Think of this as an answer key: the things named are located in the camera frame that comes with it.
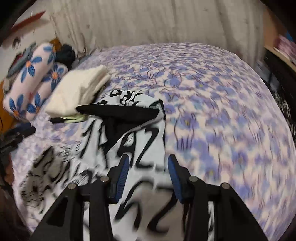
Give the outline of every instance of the bedsheet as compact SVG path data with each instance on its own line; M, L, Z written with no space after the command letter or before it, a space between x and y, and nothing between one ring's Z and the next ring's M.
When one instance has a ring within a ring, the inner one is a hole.
M107 66L117 88L163 100L166 155L207 183L230 183L269 240L278 240L296 213L296 151L289 127L260 77L238 56L195 43L116 47L95 52L78 68ZM73 144L84 123L51 124L44 106L36 134L13 157L17 205L34 230L19 185L51 145Z

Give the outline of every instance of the bed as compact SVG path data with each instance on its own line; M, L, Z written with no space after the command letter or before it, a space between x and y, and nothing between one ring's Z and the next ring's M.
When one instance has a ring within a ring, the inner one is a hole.
M161 99L166 155L174 153L207 183L230 183L268 239L281 237L296 213L295 145L271 93L248 64L217 47L174 43L96 51L78 69L101 64L112 75L102 94L116 88ZM32 231L40 220L23 204L20 184L42 151L79 141L85 126L48 119L43 106L32 122L36 133L13 155L15 199Z

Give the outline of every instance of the screw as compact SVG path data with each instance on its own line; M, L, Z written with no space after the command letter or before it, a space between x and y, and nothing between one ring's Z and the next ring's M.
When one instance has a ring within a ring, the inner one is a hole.
M198 180L198 178L196 177L196 176L190 176L189 177L189 181L191 181L191 182L196 182Z
M68 188L69 188L70 190L72 190L72 189L76 188L76 186L77 186L76 183L70 183L70 184L68 185Z
M229 186L229 184L228 183L222 183L222 188L224 188L224 189L229 189L230 188L230 186Z
M100 178L100 180L105 183L105 182L109 181L109 177L108 176L102 176Z

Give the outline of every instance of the pillow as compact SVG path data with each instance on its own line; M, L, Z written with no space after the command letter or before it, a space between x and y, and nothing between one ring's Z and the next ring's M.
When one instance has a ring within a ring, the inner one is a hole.
M29 97L35 91L43 76L52 68L55 49L49 43L38 46L32 58L26 62L3 100L3 108L17 119L26 114Z
M43 103L54 91L61 78L68 72L68 68L60 63L54 63L53 68L43 77L36 88L34 97L28 104L26 119L31 121L40 110Z

